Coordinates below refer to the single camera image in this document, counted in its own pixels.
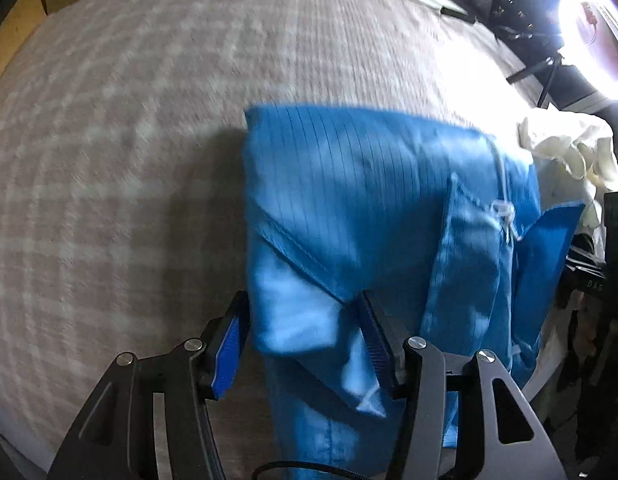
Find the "white cloth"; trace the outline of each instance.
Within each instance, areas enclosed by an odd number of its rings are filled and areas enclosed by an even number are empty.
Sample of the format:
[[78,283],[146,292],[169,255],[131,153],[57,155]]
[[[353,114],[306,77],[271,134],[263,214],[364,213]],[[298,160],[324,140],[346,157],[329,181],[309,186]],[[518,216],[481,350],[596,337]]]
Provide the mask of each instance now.
[[[618,192],[618,162],[609,124],[588,114],[534,108],[520,123],[518,134],[520,145],[534,154],[542,209],[582,200],[586,207],[577,233],[589,234],[595,243],[596,256],[603,258],[604,194]],[[568,315],[561,315],[553,309],[542,327],[536,369],[522,390],[529,400],[567,354],[564,335],[570,310],[567,311]]]

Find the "white crumpled fabric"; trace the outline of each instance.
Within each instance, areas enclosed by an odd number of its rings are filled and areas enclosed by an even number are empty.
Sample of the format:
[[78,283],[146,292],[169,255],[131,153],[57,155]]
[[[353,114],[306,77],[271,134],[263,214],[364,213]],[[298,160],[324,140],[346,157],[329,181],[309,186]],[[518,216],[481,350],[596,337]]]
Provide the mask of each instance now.
[[618,162],[613,131],[595,116],[534,108],[518,127],[520,145],[534,154],[545,210],[582,200],[586,207],[578,233],[589,234],[596,256],[604,257],[604,194],[618,192]]

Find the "blue garment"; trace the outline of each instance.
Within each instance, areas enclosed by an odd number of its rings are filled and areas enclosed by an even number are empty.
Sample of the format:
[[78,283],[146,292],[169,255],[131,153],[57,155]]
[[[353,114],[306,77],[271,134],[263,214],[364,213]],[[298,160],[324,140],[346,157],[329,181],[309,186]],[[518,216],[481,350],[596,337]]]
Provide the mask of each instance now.
[[[380,391],[349,305],[363,289],[443,351],[490,348],[513,372],[533,369],[582,206],[545,225],[530,153],[396,112],[246,117],[252,334],[284,458],[387,467],[404,405]],[[449,395],[451,446],[456,410]]]

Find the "black cable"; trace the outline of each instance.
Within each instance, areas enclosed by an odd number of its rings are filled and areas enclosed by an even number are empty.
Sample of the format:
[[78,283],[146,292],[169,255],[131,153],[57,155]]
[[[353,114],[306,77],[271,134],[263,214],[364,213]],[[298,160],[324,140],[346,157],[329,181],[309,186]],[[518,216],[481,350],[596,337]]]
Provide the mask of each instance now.
[[323,473],[331,473],[333,475],[342,476],[343,478],[348,478],[349,480],[371,480],[366,476],[359,475],[358,473],[354,473],[352,471],[347,471],[346,469],[334,467],[331,465],[318,464],[315,462],[302,462],[301,460],[277,460],[275,462],[267,462],[266,464],[255,468],[253,473],[251,473],[251,480],[258,480],[258,476],[260,475],[260,473],[269,471],[270,469],[289,467],[297,469],[311,469],[314,471],[321,471]]

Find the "plaid blanket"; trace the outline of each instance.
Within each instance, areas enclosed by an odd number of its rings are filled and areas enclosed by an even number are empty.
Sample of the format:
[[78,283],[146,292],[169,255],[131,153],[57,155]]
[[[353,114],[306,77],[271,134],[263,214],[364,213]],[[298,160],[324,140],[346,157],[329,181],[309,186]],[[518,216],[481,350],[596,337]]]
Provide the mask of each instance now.
[[[169,351],[244,287],[244,108],[364,105],[517,142],[539,94],[506,83],[520,67],[482,26],[409,0],[50,16],[0,79],[0,432],[48,468],[118,352]],[[229,478],[272,457],[252,353],[212,417]]]

